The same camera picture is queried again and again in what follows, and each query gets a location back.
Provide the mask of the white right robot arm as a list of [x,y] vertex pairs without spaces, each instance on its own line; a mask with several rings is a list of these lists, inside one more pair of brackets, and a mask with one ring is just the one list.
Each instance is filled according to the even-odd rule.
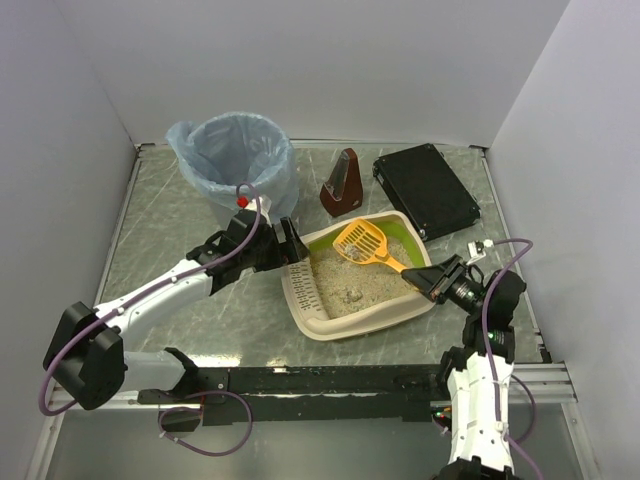
[[402,278],[435,304],[447,301],[467,313],[461,347],[446,351],[438,384],[451,399],[451,452],[436,479],[514,479],[509,436],[509,388],[515,362],[514,311],[526,283],[505,268],[484,285],[455,255],[406,269]]

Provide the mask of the beige litter box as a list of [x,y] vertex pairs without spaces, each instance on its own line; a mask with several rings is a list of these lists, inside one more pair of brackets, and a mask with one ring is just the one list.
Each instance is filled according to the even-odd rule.
[[[431,264],[425,246],[405,214],[391,210],[369,214],[364,218],[379,227],[388,237],[398,240],[415,265]],[[432,302],[413,291],[396,299],[332,318],[321,299],[309,260],[284,268],[281,280],[287,305],[298,329],[317,341],[339,340],[382,330],[433,308]]]

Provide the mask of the yellow litter scoop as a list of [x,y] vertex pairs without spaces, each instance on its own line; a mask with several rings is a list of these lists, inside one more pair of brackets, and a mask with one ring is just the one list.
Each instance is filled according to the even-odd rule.
[[362,261],[350,261],[354,264],[382,264],[397,273],[406,269],[405,265],[390,254],[386,235],[376,225],[364,218],[357,218],[349,223],[332,243],[334,250],[345,258],[338,250],[341,244],[354,244],[362,251]]

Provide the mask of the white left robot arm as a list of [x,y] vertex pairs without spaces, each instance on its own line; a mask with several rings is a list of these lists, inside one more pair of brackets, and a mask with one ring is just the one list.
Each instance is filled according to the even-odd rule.
[[45,379],[56,381],[85,410],[127,391],[188,398],[205,380],[186,354],[172,347],[129,352],[127,346],[181,308],[236,282],[244,271],[275,270],[308,255],[289,218],[273,226],[267,214],[242,209],[226,229],[154,281],[96,307],[82,302],[67,307],[43,360]]

